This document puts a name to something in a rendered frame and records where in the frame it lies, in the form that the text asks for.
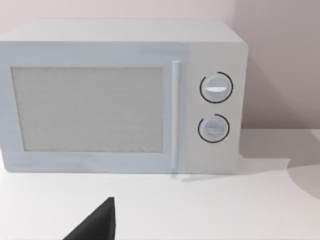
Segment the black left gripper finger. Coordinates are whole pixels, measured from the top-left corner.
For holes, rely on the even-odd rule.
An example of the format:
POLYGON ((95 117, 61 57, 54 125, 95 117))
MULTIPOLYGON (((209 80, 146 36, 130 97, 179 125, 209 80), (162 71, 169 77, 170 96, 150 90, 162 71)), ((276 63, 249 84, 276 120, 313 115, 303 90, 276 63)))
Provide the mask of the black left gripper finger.
POLYGON ((62 240, 115 240, 115 198, 108 197, 62 240))

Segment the pale microwave oven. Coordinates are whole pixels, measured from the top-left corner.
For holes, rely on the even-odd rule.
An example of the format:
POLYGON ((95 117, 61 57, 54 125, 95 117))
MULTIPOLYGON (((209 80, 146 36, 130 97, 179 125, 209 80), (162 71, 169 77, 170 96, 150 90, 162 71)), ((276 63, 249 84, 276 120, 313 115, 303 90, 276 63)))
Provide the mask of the pale microwave oven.
POLYGON ((213 19, 42 19, 0 34, 2 42, 139 42, 181 43, 188 46, 183 110, 183 146, 178 171, 170 174, 232 174, 238 161, 248 45, 224 22, 213 19), (222 103, 200 94, 204 77, 223 72, 233 92, 222 103), (198 134, 201 119, 215 114, 230 123, 219 143, 198 134))

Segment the small pale microwave knob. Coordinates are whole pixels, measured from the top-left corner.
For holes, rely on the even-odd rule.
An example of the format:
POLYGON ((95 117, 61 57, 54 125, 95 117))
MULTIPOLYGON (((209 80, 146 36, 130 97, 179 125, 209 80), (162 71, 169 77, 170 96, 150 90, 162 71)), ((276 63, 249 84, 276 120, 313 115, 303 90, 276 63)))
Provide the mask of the small pale microwave knob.
POLYGON ((227 138, 230 133, 229 121, 220 114, 212 118, 202 118, 197 126, 199 137, 209 144, 217 144, 227 138))

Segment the pale microwave door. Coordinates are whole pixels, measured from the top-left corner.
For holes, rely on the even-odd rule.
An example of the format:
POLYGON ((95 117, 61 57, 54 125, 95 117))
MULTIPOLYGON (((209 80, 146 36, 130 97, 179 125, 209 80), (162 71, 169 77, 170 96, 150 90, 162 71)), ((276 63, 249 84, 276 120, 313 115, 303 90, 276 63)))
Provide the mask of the pale microwave door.
POLYGON ((183 147, 188 46, 172 42, 0 43, 0 149, 11 173, 167 174, 172 62, 183 147))

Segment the large pale microwave knob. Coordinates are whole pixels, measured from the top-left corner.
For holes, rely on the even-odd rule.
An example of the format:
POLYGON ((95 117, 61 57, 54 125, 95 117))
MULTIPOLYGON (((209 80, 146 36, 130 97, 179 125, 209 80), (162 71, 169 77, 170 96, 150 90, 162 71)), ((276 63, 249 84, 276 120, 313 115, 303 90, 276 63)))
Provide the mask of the large pale microwave knob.
POLYGON ((224 72, 217 72, 209 77, 204 77, 199 85, 202 98, 211 104, 220 104, 230 98, 234 84, 232 79, 224 72))

